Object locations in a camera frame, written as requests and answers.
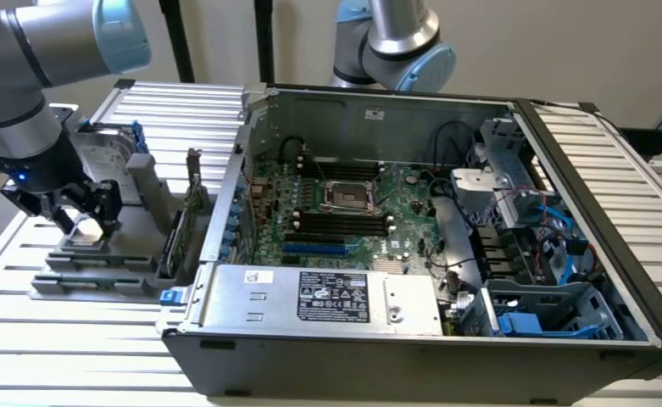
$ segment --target warning label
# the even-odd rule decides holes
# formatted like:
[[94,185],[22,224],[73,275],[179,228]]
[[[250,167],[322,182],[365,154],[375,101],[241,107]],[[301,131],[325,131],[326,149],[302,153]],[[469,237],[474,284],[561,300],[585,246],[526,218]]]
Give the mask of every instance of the warning label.
[[298,285],[298,318],[369,323],[366,275],[303,271]]

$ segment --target power supply label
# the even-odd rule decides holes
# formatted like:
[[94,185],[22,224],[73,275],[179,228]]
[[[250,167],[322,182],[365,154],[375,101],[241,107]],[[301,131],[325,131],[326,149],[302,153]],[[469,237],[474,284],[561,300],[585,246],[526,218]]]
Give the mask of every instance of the power supply label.
[[302,271],[298,318],[303,321],[369,323],[369,279],[365,274]]

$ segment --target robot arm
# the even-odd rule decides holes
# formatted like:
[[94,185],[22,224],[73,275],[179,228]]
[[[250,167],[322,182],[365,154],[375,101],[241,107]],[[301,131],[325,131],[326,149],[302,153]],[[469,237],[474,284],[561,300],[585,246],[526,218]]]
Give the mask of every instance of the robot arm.
[[457,63],[424,0],[343,0],[331,85],[438,92]]
[[69,232],[63,206],[90,214],[106,233],[122,208],[114,181],[93,182],[42,89],[149,65],[146,32],[131,0],[41,0],[0,10],[2,194]]

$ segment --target motherboard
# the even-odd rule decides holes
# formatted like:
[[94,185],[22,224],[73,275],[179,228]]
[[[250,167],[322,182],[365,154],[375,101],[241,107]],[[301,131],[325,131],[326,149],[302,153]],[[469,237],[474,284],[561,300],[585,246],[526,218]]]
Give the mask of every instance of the motherboard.
[[428,275],[440,240],[421,168],[258,160],[254,265]]

